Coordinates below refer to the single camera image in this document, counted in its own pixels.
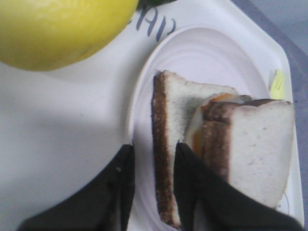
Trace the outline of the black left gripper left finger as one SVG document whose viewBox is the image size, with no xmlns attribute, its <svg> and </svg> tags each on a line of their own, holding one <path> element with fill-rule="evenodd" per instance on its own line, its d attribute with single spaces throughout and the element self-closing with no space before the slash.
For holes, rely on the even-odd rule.
<svg viewBox="0 0 308 231">
<path fill-rule="evenodd" d="M 135 152 L 124 144 L 81 190 L 21 223 L 20 231 L 125 231 L 135 193 Z"/>
</svg>

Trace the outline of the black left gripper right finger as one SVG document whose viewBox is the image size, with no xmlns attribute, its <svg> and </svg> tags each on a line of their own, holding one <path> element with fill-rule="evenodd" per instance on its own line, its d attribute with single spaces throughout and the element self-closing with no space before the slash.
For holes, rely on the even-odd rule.
<svg viewBox="0 0 308 231">
<path fill-rule="evenodd" d="M 185 231 L 194 229 L 201 203 L 210 231 L 302 231 L 293 217 L 244 195 L 210 170 L 185 144 L 178 142 L 174 161 L 174 195 Z"/>
</svg>

